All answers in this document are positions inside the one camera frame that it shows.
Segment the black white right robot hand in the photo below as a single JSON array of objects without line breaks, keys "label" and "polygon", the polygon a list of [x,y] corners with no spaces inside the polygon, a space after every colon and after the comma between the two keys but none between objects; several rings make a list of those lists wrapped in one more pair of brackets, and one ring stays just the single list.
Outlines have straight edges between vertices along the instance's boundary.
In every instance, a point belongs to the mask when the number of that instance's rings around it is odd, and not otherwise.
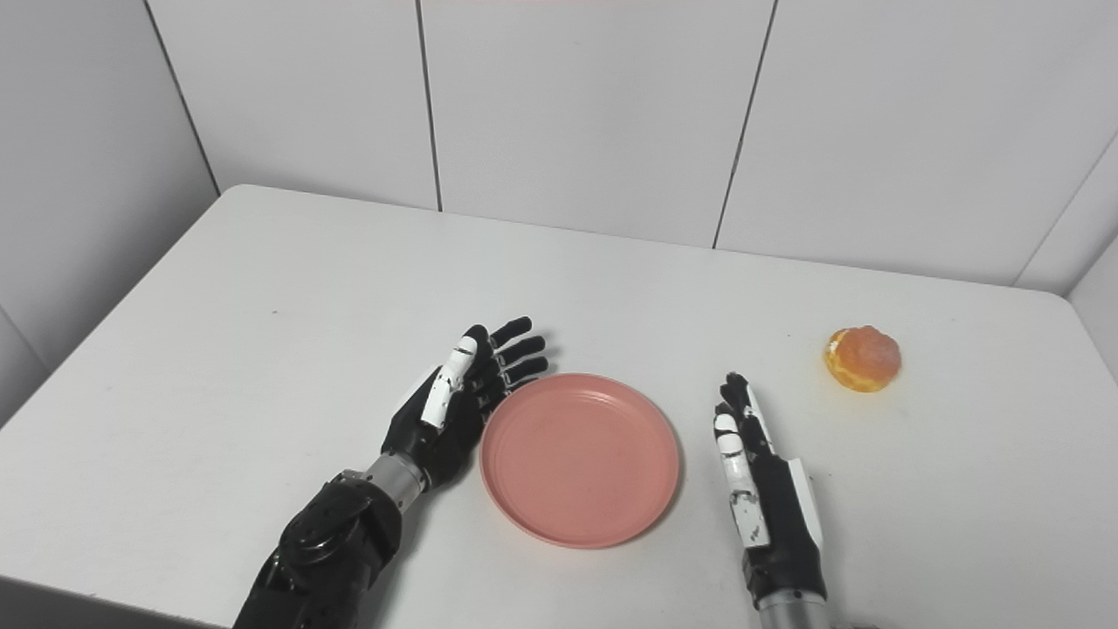
[{"label": "black white right robot hand", "polygon": [[811,606],[825,616],[823,535],[811,478],[800,460],[776,451],[743,375],[728,373],[719,393],[712,430],[752,606],[762,616],[778,606]]}]

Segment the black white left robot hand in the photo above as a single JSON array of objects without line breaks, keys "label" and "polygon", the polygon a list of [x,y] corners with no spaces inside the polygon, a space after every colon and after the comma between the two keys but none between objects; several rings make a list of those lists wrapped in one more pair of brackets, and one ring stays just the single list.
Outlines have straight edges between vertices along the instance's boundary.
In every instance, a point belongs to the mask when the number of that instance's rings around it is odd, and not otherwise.
[{"label": "black white left robot hand", "polygon": [[498,406],[544,374],[544,350],[530,317],[495,331],[471,326],[396,411],[381,454],[418,471],[423,493],[454,480]]}]

